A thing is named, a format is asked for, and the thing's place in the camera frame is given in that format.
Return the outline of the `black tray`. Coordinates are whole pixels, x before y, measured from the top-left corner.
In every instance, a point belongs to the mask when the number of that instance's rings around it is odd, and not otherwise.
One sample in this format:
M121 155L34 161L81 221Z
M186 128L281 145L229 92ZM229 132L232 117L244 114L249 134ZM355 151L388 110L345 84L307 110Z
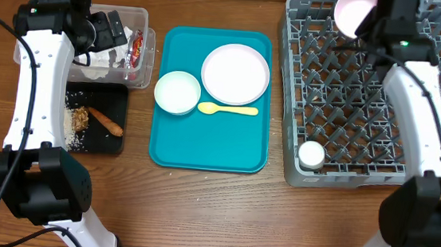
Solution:
M95 108L125 129L128 110L128 89L123 84L72 82L67 84L66 96L70 106ZM124 137L112 135L98 120L89 114L87 129L77 132L82 145L77 153L118 155L123 150Z

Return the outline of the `orange carrot piece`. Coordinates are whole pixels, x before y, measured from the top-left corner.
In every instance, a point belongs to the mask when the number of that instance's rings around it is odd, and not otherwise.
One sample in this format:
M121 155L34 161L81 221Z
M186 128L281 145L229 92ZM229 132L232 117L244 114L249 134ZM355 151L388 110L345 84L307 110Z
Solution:
M95 108L87 108L89 113L92 114L100 124L102 124L112 135L121 137L124 134L124 130L121 126L113 122L106 115L99 112Z

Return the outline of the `clear plastic bin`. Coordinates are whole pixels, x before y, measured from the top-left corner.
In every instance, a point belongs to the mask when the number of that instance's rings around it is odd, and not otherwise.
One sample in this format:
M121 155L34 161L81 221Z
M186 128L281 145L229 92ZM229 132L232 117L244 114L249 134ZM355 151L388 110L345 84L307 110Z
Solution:
M135 80L125 80L125 67L110 69L108 75L96 80L84 76L82 67L89 66L88 48L95 41L90 15L102 11L117 11L128 44L133 33L144 33L144 46ZM55 81L99 82L124 84L127 88L146 88L154 66L155 33L148 25L148 12L130 6L95 5L77 10L65 3L30 2L22 5L15 15L16 48L14 61L20 65L21 79L30 78L34 68L40 75Z

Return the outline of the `white napkin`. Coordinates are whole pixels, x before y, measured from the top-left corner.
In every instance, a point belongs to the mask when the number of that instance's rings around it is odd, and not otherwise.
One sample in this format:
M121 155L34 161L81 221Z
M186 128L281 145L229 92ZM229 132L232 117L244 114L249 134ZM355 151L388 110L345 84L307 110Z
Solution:
M89 53L90 65L82 67L84 76L96 80L108 75L110 69L123 68L128 55L129 44L126 43L98 53Z

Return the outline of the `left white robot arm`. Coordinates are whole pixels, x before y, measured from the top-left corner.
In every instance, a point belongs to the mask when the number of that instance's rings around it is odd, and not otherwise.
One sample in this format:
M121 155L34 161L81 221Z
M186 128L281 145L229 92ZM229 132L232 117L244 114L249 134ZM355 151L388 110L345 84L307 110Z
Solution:
M124 43L117 13L93 14L91 0L30 0L8 32L17 38L20 76L10 129L0 151L0 204L39 234L68 247L122 247L92 208L89 172L68 152L64 107L78 55Z

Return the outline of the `white green bowl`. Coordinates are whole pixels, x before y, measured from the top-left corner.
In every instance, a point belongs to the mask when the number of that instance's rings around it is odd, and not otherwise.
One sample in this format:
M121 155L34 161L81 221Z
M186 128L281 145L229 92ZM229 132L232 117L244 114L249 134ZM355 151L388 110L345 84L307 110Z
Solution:
M198 104L202 95L198 80L187 72L174 71L161 76L155 86L156 104L172 115L185 115Z

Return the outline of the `large white plate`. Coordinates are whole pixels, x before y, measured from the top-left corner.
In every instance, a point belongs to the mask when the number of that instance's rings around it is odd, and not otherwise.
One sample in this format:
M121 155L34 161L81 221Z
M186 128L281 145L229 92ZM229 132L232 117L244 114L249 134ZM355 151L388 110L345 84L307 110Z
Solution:
M246 105L260 98L270 84L270 68L254 48L225 44L207 55L201 68L207 93L227 105Z

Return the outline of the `brown food chunk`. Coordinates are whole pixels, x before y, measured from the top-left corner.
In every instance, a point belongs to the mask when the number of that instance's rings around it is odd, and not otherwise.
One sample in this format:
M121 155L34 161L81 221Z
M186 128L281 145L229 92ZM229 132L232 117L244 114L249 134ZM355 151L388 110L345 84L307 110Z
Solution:
M75 108L71 118L71 127L75 132L81 132L89 126L89 110L86 107Z

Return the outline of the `teal serving tray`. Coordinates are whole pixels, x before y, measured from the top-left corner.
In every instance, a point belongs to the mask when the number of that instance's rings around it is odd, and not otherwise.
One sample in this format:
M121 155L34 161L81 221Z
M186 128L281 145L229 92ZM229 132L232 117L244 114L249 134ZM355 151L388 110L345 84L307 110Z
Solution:
M247 30L178 26L164 39L159 74L182 71L195 78L207 55L225 44L241 44L272 61L271 40ZM196 171L255 173L267 163L269 153L271 90L252 102L257 116L194 109L174 116L156 106L153 112L149 154L162 167Z

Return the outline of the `spilled rice grains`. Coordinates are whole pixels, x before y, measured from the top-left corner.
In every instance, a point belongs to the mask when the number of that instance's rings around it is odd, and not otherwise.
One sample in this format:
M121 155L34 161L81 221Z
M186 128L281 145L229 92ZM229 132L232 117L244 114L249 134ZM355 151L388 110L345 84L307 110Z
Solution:
M73 115L75 109L70 106L69 96L65 98L65 107L64 107L64 140L65 145L69 151L75 151L81 145L80 136L73 129Z

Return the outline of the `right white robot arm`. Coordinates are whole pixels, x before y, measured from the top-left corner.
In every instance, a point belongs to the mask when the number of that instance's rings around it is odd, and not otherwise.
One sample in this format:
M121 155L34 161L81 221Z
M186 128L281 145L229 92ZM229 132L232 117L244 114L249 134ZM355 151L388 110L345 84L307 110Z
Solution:
M435 44L418 29L420 0L338 0L334 21L375 69L394 109L406 182L380 204L363 247L441 247L441 92Z

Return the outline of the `white cup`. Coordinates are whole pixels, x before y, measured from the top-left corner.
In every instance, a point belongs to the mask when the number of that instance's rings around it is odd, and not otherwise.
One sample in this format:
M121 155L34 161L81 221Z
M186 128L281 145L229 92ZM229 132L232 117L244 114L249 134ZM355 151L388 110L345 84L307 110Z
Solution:
M298 148L297 158L300 168L319 171L325 163L325 149L316 141L305 141Z

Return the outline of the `small pink bowl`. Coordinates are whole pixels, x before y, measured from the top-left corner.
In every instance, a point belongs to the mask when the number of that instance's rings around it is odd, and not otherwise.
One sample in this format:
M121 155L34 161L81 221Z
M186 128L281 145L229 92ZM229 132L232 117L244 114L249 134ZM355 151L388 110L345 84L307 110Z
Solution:
M356 29L376 3L377 0L338 0L333 11L337 28L346 37L356 38Z

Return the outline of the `red ketchup packet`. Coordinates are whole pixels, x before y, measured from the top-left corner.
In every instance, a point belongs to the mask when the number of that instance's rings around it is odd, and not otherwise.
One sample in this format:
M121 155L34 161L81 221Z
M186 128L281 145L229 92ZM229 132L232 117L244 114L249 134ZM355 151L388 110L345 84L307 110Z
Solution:
M124 67L128 70L124 74L125 80L135 80L136 70L140 65L140 57L142 57L144 46L144 33L140 30L136 30L130 40L128 52L125 59Z

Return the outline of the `yellow plastic spoon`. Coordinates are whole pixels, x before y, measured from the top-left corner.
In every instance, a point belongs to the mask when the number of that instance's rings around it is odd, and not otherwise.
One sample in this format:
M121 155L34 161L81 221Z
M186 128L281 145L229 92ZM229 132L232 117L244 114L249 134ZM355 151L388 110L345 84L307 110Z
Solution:
M197 105L197 108L203 114L214 115L217 112L227 112L234 114L241 114L244 116L257 116L259 111L254 107L235 107L226 105L217 105L213 102L202 102Z

